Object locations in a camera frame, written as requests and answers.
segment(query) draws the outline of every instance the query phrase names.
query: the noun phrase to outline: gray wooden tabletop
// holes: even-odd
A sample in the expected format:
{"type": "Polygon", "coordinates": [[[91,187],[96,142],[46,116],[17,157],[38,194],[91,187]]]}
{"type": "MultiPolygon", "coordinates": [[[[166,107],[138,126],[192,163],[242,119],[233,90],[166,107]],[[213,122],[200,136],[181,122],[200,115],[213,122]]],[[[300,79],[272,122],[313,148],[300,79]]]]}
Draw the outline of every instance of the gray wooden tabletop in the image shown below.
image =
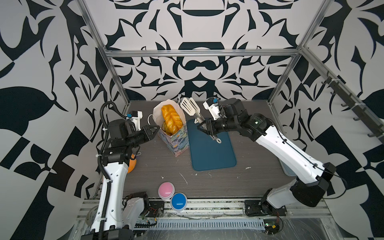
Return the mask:
{"type": "MultiPolygon", "coordinates": [[[[208,118],[210,114],[202,103],[197,102],[202,115],[208,118]]],[[[129,110],[143,112],[141,125],[144,126],[148,115],[158,104],[156,101],[133,101],[129,110]]],[[[261,113],[272,118],[266,101],[244,101],[243,104],[248,114],[261,113]]],[[[187,114],[186,118],[187,121],[192,119],[187,114]]],[[[192,168],[189,149],[179,157],[174,157],[166,144],[156,136],[154,140],[141,145],[136,167],[126,177],[124,196],[146,191],[149,197],[159,197],[157,190],[160,184],[171,182],[176,192],[183,192],[188,198],[256,197],[262,196],[271,187],[280,187],[293,179],[283,173],[279,160],[270,151],[240,136],[238,132],[230,132],[229,136],[237,165],[208,171],[195,171],[192,168]]]]}

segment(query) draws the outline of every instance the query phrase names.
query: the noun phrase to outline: blue mat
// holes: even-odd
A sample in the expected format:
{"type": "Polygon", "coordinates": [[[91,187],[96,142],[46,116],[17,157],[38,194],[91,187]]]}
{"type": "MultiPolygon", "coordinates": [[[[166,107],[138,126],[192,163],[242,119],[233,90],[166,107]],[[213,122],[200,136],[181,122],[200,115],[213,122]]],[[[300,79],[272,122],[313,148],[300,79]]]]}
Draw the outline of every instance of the blue mat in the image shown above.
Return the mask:
{"type": "Polygon", "coordinates": [[[187,122],[193,169],[203,171],[236,166],[236,157],[228,133],[221,132],[217,135],[222,141],[218,144],[198,130],[197,125],[194,120],[187,122]]]}

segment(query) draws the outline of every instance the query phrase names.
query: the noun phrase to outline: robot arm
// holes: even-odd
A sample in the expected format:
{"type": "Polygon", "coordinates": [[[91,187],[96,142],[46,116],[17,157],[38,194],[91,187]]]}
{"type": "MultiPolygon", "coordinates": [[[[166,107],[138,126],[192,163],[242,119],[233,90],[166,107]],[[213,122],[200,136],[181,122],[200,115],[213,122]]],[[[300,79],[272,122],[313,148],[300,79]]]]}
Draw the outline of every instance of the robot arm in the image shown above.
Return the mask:
{"type": "Polygon", "coordinates": [[[127,206],[122,209],[123,187],[125,177],[128,173],[130,160],[134,159],[133,148],[139,150],[140,144],[152,140],[159,126],[146,125],[140,128],[142,112],[132,111],[125,119],[117,119],[108,124],[108,132],[111,138],[105,144],[105,150],[101,155],[103,169],[110,179],[103,177],[103,188],[101,191],[98,212],[91,226],[91,235],[83,236],[82,239],[92,239],[93,234],[100,231],[108,231],[122,228],[133,229],[137,218],[144,210],[142,197],[134,197],[127,201],[127,206]]]}
{"type": "Polygon", "coordinates": [[[265,214],[271,214],[296,201],[310,207],[318,204],[336,171],[335,166],[331,163],[323,164],[306,154],[280,133],[272,120],[262,114],[248,115],[238,99],[231,98],[219,105],[218,100],[210,98],[203,106],[214,114],[213,118],[198,125],[200,131],[208,135],[238,131],[240,135],[267,148],[296,173],[297,178],[291,183],[267,191],[262,198],[262,211],[265,214]]]}

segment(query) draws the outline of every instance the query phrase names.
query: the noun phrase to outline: bread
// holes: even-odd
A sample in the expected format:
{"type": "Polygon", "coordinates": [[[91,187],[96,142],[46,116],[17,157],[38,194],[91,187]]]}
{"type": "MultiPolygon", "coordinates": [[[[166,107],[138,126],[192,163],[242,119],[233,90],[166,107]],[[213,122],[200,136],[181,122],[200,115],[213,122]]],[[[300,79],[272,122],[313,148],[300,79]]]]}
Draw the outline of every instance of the bread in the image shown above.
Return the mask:
{"type": "Polygon", "coordinates": [[[161,108],[161,111],[163,113],[163,118],[165,120],[165,124],[167,125],[169,132],[172,135],[177,133],[177,131],[183,127],[183,122],[181,121],[180,116],[177,114],[174,107],[170,104],[164,105],[161,108]]]}
{"type": "Polygon", "coordinates": [[[164,131],[168,136],[172,136],[172,133],[169,131],[169,129],[168,129],[168,127],[167,127],[167,125],[166,125],[165,122],[163,122],[163,126],[162,126],[161,129],[163,129],[163,131],[164,131]]]}

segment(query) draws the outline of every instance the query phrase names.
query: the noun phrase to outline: blue button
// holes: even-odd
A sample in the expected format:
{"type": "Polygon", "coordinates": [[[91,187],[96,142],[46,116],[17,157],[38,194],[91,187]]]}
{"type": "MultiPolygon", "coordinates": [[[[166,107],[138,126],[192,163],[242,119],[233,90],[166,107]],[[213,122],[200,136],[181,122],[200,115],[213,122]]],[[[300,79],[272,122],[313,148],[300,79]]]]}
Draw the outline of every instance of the blue button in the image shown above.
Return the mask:
{"type": "Polygon", "coordinates": [[[183,194],[176,193],[172,197],[171,204],[172,204],[174,209],[180,210],[180,209],[183,209],[185,207],[185,205],[187,204],[187,199],[185,198],[185,196],[183,194]]]}

